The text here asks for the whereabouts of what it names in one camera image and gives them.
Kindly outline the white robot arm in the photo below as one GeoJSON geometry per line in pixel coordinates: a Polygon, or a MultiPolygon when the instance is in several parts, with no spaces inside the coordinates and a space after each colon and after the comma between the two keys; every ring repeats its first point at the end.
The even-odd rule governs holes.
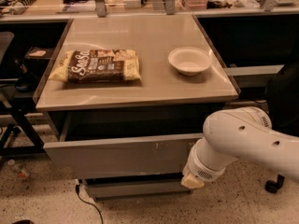
{"type": "Polygon", "coordinates": [[[272,129],[258,107],[225,109],[209,115],[203,137],[191,148],[181,185],[200,189],[219,178],[234,161],[246,159],[299,182],[299,138],[272,129]]]}

